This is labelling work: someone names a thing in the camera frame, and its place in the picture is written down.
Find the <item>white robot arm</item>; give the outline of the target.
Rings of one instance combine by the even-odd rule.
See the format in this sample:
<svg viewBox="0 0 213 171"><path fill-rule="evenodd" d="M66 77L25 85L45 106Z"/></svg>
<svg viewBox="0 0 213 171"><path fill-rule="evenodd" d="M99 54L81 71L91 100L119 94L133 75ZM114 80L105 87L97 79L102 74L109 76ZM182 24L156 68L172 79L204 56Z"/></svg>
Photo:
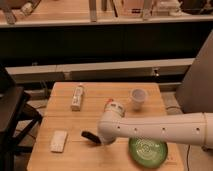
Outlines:
<svg viewBox="0 0 213 171"><path fill-rule="evenodd" d="M213 149L213 114L211 113L126 118L123 105L111 101L104 108L97 131L103 144L111 144L118 137L124 137Z"/></svg>

